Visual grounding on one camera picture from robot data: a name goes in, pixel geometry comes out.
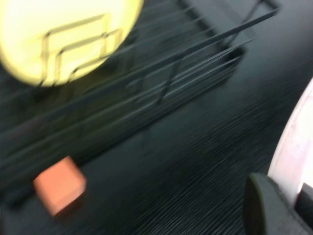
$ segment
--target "yellow disc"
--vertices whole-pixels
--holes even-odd
[[[0,59],[22,82],[78,79],[131,31],[143,0],[1,0]]]

